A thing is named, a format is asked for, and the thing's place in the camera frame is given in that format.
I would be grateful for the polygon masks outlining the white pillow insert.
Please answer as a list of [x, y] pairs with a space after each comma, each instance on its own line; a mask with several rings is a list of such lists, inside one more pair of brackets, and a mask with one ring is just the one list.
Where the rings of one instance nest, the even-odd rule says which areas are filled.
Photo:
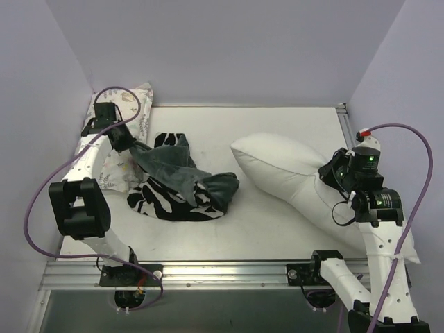
[[364, 239], [356, 223], [342, 227], [354, 212], [346, 205], [334, 205], [343, 198], [324, 184], [318, 169], [327, 160], [301, 142], [270, 133], [255, 133], [230, 145], [237, 164], [262, 191], [294, 207], [312, 225], [362, 253]]

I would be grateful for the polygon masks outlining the zebra and grey pillowcase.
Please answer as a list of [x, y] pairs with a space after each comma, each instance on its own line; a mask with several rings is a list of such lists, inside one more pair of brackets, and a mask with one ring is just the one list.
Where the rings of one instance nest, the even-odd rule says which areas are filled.
[[173, 222], [218, 219], [239, 188], [235, 173], [198, 169], [183, 133], [158, 133], [153, 148], [135, 142], [130, 154], [144, 174], [127, 197], [139, 214]]

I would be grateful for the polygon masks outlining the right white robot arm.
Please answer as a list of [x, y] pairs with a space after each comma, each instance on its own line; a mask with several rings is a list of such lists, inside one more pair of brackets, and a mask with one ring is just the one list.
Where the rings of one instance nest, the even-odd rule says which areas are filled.
[[383, 185], [379, 157], [376, 148], [341, 148], [318, 170], [321, 181], [343, 194], [355, 213], [349, 225], [357, 225], [364, 238], [370, 289], [336, 250], [314, 252], [307, 274], [312, 282], [333, 288], [348, 310], [351, 332], [429, 332], [411, 300], [401, 253], [408, 234], [402, 201]]

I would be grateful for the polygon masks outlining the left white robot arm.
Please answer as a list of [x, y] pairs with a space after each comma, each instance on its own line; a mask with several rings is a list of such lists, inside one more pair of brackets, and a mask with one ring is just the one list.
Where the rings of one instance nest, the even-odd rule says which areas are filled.
[[119, 124], [122, 120], [114, 103], [94, 105], [94, 116], [81, 132], [82, 155], [60, 182], [50, 184], [49, 197], [60, 234], [102, 254], [102, 272], [124, 285], [132, 285], [140, 277], [137, 258], [111, 229], [111, 211], [98, 184], [107, 156], [129, 148], [135, 141], [128, 127]]

